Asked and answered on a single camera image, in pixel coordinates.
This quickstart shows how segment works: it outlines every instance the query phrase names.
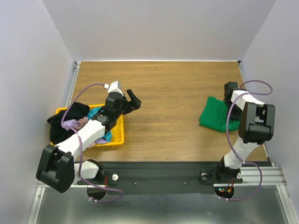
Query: yellow plastic tray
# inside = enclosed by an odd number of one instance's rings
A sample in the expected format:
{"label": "yellow plastic tray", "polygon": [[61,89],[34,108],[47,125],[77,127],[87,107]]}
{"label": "yellow plastic tray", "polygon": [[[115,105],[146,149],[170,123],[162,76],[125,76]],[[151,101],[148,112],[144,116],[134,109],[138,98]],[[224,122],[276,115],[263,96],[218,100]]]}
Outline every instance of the yellow plastic tray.
{"label": "yellow plastic tray", "polygon": [[[95,105],[89,105],[89,107],[91,110],[95,107],[104,106],[104,105],[105,104],[95,104]],[[55,114],[58,114],[60,111],[65,111],[66,109],[67,109],[67,107],[58,108],[56,110]],[[112,134],[111,142],[106,143],[106,144],[96,144],[92,148],[102,147],[102,146],[121,146],[124,143],[125,135],[124,135],[124,131],[123,131],[123,115],[121,115],[117,119],[115,127],[112,128],[112,130],[111,130],[111,134]]]}

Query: wooden tabletop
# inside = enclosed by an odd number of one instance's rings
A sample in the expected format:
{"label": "wooden tabletop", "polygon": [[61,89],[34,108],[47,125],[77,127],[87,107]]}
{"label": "wooden tabletop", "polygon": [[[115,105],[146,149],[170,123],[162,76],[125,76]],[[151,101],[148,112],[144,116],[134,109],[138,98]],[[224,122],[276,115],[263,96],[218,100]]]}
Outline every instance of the wooden tabletop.
{"label": "wooden tabletop", "polygon": [[[225,133],[199,126],[209,96],[223,100],[228,81],[242,83],[237,62],[82,62],[72,99],[93,83],[121,82],[142,101],[124,116],[125,143],[84,151],[97,161],[219,161],[230,151]],[[102,104],[107,91],[92,87],[78,102]],[[232,142],[237,131],[231,132]],[[266,161],[262,146],[248,161]]]}

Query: white wall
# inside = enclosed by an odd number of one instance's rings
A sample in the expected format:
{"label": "white wall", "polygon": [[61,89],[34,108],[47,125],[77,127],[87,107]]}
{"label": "white wall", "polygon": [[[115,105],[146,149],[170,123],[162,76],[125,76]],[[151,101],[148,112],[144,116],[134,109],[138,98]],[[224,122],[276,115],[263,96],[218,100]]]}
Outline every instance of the white wall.
{"label": "white wall", "polygon": [[39,0],[0,6],[0,223],[27,223],[46,119],[64,106],[73,60]]}
{"label": "white wall", "polygon": [[71,56],[241,60],[275,0],[43,0]]}
{"label": "white wall", "polygon": [[[297,214],[299,214],[299,1],[277,0],[253,40],[240,66],[245,80],[261,79],[274,89],[258,97],[276,106],[273,139],[266,143],[276,166],[281,165]],[[249,85],[251,91],[267,91]]]}

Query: folded green towel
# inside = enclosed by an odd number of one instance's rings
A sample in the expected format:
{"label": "folded green towel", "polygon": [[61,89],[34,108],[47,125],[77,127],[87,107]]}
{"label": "folded green towel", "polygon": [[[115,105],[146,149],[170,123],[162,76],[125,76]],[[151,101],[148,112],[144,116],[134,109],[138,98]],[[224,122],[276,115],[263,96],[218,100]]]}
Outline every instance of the folded green towel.
{"label": "folded green towel", "polygon": [[[226,131],[226,119],[228,107],[223,101],[217,100],[215,97],[207,99],[206,107],[199,118],[199,125],[214,129],[218,132]],[[228,124],[229,131],[238,130],[240,122],[230,120]]]}

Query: electrical wire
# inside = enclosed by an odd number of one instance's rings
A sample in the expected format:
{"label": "electrical wire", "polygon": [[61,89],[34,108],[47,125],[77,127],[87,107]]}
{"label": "electrical wire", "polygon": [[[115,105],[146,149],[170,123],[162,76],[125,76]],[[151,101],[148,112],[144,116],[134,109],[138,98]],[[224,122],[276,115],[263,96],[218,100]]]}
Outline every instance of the electrical wire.
{"label": "electrical wire", "polygon": [[83,145],[82,145],[82,139],[81,139],[81,137],[78,135],[78,131],[77,131],[75,128],[70,127],[70,126],[66,126],[66,125],[63,124],[64,119],[65,119],[65,116],[66,116],[66,114],[69,112],[71,106],[76,102],[76,100],[81,96],[81,94],[82,94],[85,90],[87,90],[88,88],[90,88],[90,87],[92,87],[92,86],[95,86],[95,85],[102,85],[102,86],[104,86],[103,83],[95,83],[95,84],[92,84],[92,85],[89,85],[89,86],[85,87],[85,88],[84,88],[84,89],[77,95],[77,97],[76,97],[76,98],[74,99],[74,101],[70,104],[70,106],[66,109],[66,111],[65,111],[65,113],[64,113],[64,115],[63,115],[63,117],[62,117],[62,119],[61,119],[61,127],[63,127],[63,128],[67,127],[67,128],[69,128],[69,129],[71,129],[71,130],[77,135],[77,137],[78,137],[78,139],[79,139],[79,146],[80,146],[80,164],[79,164],[79,173],[78,173],[78,175],[79,175],[79,177],[81,178],[81,180],[83,180],[85,183],[87,183],[87,184],[89,184],[89,185],[94,186],[95,188],[98,188],[98,189],[101,189],[101,190],[114,191],[114,192],[119,192],[119,193],[120,193],[120,195],[119,195],[118,197],[113,198],[113,199],[109,199],[109,200],[105,200],[105,201],[96,200],[96,199],[93,199],[92,197],[89,197],[89,200],[90,200],[90,201],[94,201],[94,202],[96,202],[96,203],[107,203],[107,202],[114,202],[114,201],[120,199],[120,198],[124,195],[124,192],[123,192],[122,190],[120,190],[120,189],[113,189],[113,188],[101,187],[101,186],[99,186],[99,185],[96,185],[96,184],[94,184],[94,183],[92,183],[92,182],[90,182],[90,181],[84,179],[84,178],[81,176],[81,169],[82,169],[82,163],[83,163]]}
{"label": "electrical wire", "polygon": [[262,174],[262,171],[261,171],[260,167],[259,167],[257,164],[255,164],[254,162],[246,162],[246,161],[244,161],[244,160],[238,155],[238,153],[235,151],[235,149],[234,149],[234,147],[233,147],[233,145],[232,145],[232,143],[231,143],[231,141],[230,141],[230,139],[229,139],[229,133],[228,133],[228,124],[229,124],[230,114],[231,114],[231,112],[232,112],[232,110],[233,110],[233,107],[234,107],[234,105],[236,104],[236,102],[237,102],[238,99],[240,99],[242,96],[247,95],[247,94],[254,94],[254,95],[267,96],[267,95],[270,95],[271,93],[273,93],[273,88],[272,88],[272,86],[271,86],[270,84],[268,84],[267,82],[264,82],[264,81],[261,81],[261,80],[250,80],[250,81],[247,81],[247,82],[243,83],[242,85],[240,85],[240,87],[244,86],[246,83],[251,83],[251,82],[259,82],[259,83],[263,83],[263,84],[267,85],[267,86],[270,88],[270,92],[268,92],[268,93],[245,92],[245,93],[242,93],[241,95],[239,95],[239,96],[233,101],[232,105],[231,105],[230,108],[229,108],[229,111],[228,111],[228,118],[227,118],[227,121],[226,121],[226,137],[227,137],[228,144],[229,144],[230,148],[232,149],[232,151],[234,152],[234,154],[236,155],[236,157],[238,158],[238,160],[241,161],[243,164],[247,164],[247,165],[253,165],[253,166],[255,166],[255,167],[258,169],[261,178],[260,178],[260,182],[259,182],[259,184],[258,184],[258,186],[257,186],[257,189],[256,189],[251,195],[248,195],[248,196],[246,196],[246,197],[242,197],[242,198],[236,198],[236,199],[232,199],[232,198],[228,199],[228,198],[219,197],[219,198],[223,198],[223,199],[225,199],[225,200],[227,200],[227,201],[241,201],[241,200],[245,200],[245,199],[251,198],[252,196],[254,196],[254,195],[260,190],[260,188],[261,188],[261,186],[262,186],[263,174]]}

